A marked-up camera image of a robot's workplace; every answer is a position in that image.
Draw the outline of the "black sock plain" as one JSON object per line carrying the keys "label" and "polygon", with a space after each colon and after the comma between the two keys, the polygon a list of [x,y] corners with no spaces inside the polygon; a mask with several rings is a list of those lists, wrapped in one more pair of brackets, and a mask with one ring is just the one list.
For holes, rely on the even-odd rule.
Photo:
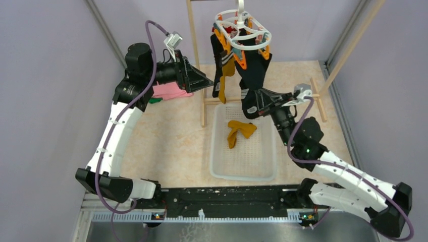
{"label": "black sock plain", "polygon": [[259,117],[255,91],[263,87],[272,56],[269,53],[268,59],[265,59],[257,51],[246,51],[247,68],[244,70],[239,64],[235,64],[236,70],[241,77],[239,86],[241,89],[242,111],[247,119]]}

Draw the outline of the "yellow sock with brown stripes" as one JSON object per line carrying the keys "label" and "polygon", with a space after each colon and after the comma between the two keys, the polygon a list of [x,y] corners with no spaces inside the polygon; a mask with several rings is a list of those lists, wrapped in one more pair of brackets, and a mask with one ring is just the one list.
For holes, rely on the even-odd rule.
{"label": "yellow sock with brown stripes", "polygon": [[229,121],[228,127],[231,129],[227,137],[229,149],[235,148],[239,133],[241,133],[244,138],[249,139],[257,130],[257,126],[253,123],[243,123],[237,120]]}

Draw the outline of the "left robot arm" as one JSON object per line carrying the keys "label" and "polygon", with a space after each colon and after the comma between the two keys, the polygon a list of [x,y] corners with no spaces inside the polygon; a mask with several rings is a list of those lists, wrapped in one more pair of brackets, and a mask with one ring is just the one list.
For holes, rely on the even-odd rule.
{"label": "left robot arm", "polygon": [[122,160],[133,130],[145,112],[153,87],[173,83],[186,93],[213,86],[205,73],[194,67],[180,50],[173,50],[172,59],[155,63],[147,43],[128,47],[123,80],[115,88],[110,116],[100,143],[85,168],[77,169],[76,180],[92,194],[119,203],[142,199],[149,208],[162,202],[159,186],[147,179],[121,176]]}

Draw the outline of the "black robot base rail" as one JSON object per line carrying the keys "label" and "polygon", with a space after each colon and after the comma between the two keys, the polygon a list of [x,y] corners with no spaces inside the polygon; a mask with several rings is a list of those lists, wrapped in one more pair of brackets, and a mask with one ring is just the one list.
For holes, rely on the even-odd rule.
{"label": "black robot base rail", "polygon": [[152,222],[282,222],[301,219],[297,211],[320,211],[304,205],[298,185],[156,189],[152,199],[131,204],[151,214]]}

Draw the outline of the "white round clip hanger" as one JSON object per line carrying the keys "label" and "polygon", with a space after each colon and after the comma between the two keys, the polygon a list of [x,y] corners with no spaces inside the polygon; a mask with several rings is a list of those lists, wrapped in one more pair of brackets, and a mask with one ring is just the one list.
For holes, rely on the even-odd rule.
{"label": "white round clip hanger", "polygon": [[[236,1],[236,7],[215,16],[213,29],[220,43],[242,51],[268,51],[272,40],[271,32],[245,10],[244,1]],[[222,26],[232,26],[239,33],[231,38]]]}

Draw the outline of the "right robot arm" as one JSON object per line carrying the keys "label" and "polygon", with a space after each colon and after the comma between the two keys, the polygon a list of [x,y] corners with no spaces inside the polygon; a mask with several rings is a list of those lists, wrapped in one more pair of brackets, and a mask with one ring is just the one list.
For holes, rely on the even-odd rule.
{"label": "right robot arm", "polygon": [[378,179],[324,146],[320,142],[324,134],[316,118],[305,110],[297,119],[290,110],[303,103],[308,103],[308,109],[314,104],[309,87],[296,86],[290,93],[265,88],[255,92],[258,114],[271,117],[291,160],[300,168],[325,176],[336,184],[333,187],[304,179],[296,192],[297,204],[303,208],[312,205],[337,208],[363,219],[390,240],[412,239],[414,228],[408,217],[412,187]]}

